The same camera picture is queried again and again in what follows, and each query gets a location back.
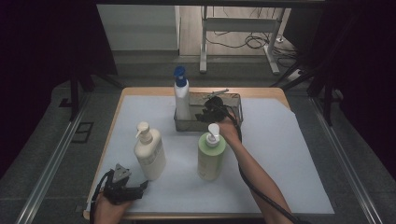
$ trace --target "white wall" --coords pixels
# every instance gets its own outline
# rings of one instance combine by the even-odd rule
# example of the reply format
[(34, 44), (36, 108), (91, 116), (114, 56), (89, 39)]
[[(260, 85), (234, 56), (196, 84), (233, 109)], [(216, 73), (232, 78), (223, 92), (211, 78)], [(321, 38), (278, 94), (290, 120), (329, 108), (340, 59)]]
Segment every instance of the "white wall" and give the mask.
[(112, 50), (177, 50), (179, 6), (97, 5)]

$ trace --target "blue bottle cap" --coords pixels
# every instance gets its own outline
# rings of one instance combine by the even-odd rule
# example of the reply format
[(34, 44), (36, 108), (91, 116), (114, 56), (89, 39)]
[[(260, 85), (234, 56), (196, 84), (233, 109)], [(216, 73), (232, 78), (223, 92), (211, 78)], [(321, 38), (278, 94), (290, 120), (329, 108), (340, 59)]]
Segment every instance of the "blue bottle cap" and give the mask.
[(175, 68), (174, 76), (175, 82), (178, 87), (185, 87), (187, 85), (187, 79), (184, 77), (184, 72), (186, 69), (183, 66), (178, 66)]

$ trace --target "dark wall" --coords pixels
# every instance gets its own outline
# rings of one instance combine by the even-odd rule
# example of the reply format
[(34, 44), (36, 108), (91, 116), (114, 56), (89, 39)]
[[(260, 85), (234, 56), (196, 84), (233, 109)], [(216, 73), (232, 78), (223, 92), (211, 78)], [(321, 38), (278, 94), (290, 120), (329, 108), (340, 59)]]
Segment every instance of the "dark wall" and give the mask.
[(0, 15), (2, 175), (45, 113), (55, 86), (71, 71), (83, 78), (92, 70), (116, 74), (116, 68), (94, 2), (2, 1)]
[(297, 48), (306, 54), (312, 49), (322, 9), (317, 8), (292, 8), (288, 22), (285, 25), (283, 36)]
[(396, 178), (396, 9), (370, 1), (336, 56), (346, 117)]

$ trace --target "white bottle cap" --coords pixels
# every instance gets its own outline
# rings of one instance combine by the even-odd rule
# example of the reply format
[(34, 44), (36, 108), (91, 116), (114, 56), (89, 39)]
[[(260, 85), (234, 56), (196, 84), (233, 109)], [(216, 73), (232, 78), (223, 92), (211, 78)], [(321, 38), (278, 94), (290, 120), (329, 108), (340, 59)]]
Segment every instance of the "white bottle cap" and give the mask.
[(150, 143), (152, 140), (152, 135), (149, 132), (149, 124), (145, 121), (140, 122), (137, 125), (137, 135), (136, 138), (140, 139), (142, 143)]
[(212, 123), (209, 125), (208, 130), (210, 134), (206, 136), (206, 144), (209, 147), (216, 147), (220, 141), (220, 137), (219, 137), (220, 127), (217, 123)]

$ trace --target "pump dispenser head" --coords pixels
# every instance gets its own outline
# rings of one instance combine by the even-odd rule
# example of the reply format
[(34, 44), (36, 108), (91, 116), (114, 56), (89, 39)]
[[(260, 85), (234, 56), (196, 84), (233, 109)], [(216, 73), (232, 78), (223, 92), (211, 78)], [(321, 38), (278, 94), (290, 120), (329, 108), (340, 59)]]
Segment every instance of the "pump dispenser head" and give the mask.
[(206, 144), (209, 147), (216, 147), (220, 141), (220, 127), (217, 123), (212, 123), (209, 125), (208, 130), (209, 134), (206, 136)]
[(152, 135), (149, 132), (149, 124), (147, 122), (142, 121), (137, 125), (136, 138), (139, 138), (143, 144), (148, 144), (152, 141)]
[(187, 79), (184, 76), (186, 69), (183, 66), (178, 66), (175, 68), (174, 76), (175, 83), (178, 87), (185, 87), (187, 85)]

